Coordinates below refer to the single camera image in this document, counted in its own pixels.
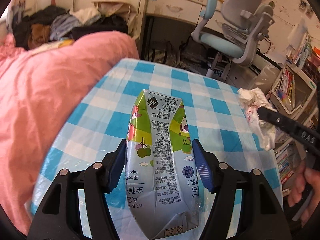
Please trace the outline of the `person's right hand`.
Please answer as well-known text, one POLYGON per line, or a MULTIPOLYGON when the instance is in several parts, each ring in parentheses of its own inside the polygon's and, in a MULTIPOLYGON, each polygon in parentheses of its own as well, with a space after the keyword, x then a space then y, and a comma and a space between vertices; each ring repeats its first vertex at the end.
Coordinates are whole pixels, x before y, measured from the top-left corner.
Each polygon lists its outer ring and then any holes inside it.
POLYGON ((309 167, 306 167, 305 161, 301 161, 299 167, 296 170, 297 176, 295 179, 295 184, 292 187, 292 190, 288 196, 287 202, 289 207, 293 207, 295 204, 300 202, 302 199, 302 193, 305 190, 306 184, 312 186, 313 196, 310 200, 309 205, 303 211, 300 219, 302 221, 302 226, 304 226, 311 215, 314 213, 317 205, 320 200, 320 192, 319 192, 319 171, 313 170, 309 167))

